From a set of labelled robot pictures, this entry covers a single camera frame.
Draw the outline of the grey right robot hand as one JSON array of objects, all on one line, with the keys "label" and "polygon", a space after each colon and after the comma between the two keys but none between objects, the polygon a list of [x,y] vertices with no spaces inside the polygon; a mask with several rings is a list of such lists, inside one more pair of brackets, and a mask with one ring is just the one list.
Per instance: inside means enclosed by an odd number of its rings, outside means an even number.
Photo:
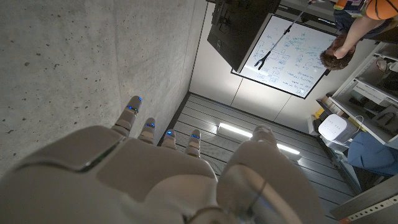
[{"label": "grey right robot hand", "polygon": [[323,223],[318,194],[257,126],[221,175],[200,156],[199,131],[184,152],[169,131],[154,144],[149,118],[129,133],[142,100],[114,126],[75,131],[25,157],[1,178],[2,223]]}]

